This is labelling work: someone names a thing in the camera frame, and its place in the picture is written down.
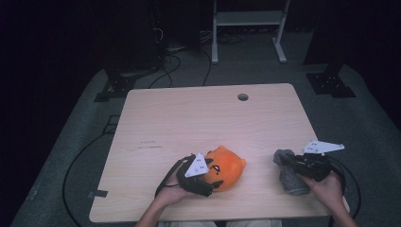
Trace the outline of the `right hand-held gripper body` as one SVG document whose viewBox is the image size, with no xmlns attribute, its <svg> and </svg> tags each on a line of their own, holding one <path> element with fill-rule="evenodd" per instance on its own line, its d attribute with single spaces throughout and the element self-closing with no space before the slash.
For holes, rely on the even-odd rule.
<svg viewBox="0 0 401 227">
<path fill-rule="evenodd" d="M 295 156 L 294 170 L 296 173 L 316 182 L 321 182 L 331 172 L 341 174 L 341 172 L 333 166 L 326 153 L 343 149 L 345 149 L 343 144 L 310 140 L 303 148 L 303 153 Z"/>
</svg>

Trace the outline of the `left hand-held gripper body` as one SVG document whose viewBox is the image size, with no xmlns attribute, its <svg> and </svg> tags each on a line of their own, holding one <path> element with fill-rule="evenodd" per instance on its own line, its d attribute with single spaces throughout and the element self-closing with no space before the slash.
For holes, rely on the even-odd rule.
<svg viewBox="0 0 401 227">
<path fill-rule="evenodd" d="M 188 156 L 177 171 L 179 185 L 185 191 L 209 197 L 214 187 L 201 177 L 209 172 L 206 160 L 202 153 Z"/>
</svg>

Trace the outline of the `grey fuzzy sock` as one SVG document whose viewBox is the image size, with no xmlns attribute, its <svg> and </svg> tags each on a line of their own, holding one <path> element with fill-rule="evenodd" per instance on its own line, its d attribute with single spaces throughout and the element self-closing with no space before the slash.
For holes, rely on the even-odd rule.
<svg viewBox="0 0 401 227">
<path fill-rule="evenodd" d="M 289 160 L 285 157 L 285 154 L 287 153 L 294 154 L 291 149 L 276 150 L 273 155 L 273 162 L 279 166 L 281 160 Z M 289 195 L 300 196 L 309 192 L 309 187 L 297 176 L 295 167 L 294 169 L 280 167 L 279 181 L 285 192 Z"/>
</svg>

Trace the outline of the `orange plush toy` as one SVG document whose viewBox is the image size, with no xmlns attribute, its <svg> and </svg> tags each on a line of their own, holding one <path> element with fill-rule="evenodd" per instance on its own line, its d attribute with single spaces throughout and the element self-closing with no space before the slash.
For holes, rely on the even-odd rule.
<svg viewBox="0 0 401 227">
<path fill-rule="evenodd" d="M 226 191 L 233 187 L 241 177 L 247 164 L 245 159 L 240 158 L 224 146 L 219 146 L 209 151 L 205 156 L 205 159 L 207 158 L 211 158 L 214 161 L 207 165 L 209 172 L 201 178 L 207 183 L 224 181 L 220 188 L 214 189 L 216 192 Z"/>
</svg>

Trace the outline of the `person's left hand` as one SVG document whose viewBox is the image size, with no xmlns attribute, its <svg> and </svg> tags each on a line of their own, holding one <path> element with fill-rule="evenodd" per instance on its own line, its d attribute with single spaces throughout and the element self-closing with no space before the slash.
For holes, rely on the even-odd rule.
<svg viewBox="0 0 401 227">
<path fill-rule="evenodd" d="M 166 180 L 165 185 L 161 188 L 154 199 L 157 206 L 166 208 L 188 197 L 194 196 L 194 193 L 188 192 L 179 186 L 176 173 L 172 173 Z"/>
</svg>

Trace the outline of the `person's right hand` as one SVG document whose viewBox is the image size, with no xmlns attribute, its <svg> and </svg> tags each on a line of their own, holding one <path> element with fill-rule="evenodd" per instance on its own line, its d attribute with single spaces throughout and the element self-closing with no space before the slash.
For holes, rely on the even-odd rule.
<svg viewBox="0 0 401 227">
<path fill-rule="evenodd" d="M 345 209 L 340 177 L 330 172 L 329 175 L 320 182 L 316 182 L 310 178 L 300 175 L 300 178 L 312 190 L 315 197 L 332 213 L 340 209 Z"/>
</svg>

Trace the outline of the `grey floor tape piece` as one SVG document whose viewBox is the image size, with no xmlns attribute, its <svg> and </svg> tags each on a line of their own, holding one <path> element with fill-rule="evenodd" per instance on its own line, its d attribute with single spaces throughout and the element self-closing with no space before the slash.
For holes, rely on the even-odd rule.
<svg viewBox="0 0 401 227">
<path fill-rule="evenodd" d="M 100 198 L 106 198 L 108 195 L 107 191 L 104 190 L 94 190 L 94 191 L 90 191 L 87 195 L 87 197 L 89 199 L 94 199 L 96 197 L 100 197 Z"/>
</svg>

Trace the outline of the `black stand base plate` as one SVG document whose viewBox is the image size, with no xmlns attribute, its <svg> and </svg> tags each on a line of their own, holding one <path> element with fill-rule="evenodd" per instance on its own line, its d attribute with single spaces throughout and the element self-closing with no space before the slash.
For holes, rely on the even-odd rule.
<svg viewBox="0 0 401 227">
<path fill-rule="evenodd" d="M 342 62 L 330 62 L 319 73 L 307 73 L 306 77 L 317 95 L 331 95 L 334 98 L 355 97 L 353 90 L 344 84 L 339 76 Z"/>
<path fill-rule="evenodd" d="M 111 98 L 126 97 L 133 89 L 136 81 L 158 71 L 158 67 L 123 65 L 116 63 L 104 68 L 107 81 L 101 92 L 95 97 L 95 102 L 107 102 Z"/>
</svg>

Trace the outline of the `white metal stand frame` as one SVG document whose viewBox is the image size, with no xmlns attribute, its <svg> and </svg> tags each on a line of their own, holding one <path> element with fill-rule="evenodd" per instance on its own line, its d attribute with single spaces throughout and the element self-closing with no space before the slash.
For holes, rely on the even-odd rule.
<svg viewBox="0 0 401 227">
<path fill-rule="evenodd" d="M 285 0 L 280 10 L 271 11 L 218 11 L 218 2 L 214 0 L 211 63 L 218 63 L 218 28 L 221 26 L 278 26 L 276 36 L 272 38 L 278 60 L 287 63 L 287 57 L 283 51 L 281 40 L 288 17 L 288 9 L 291 0 Z"/>
</svg>

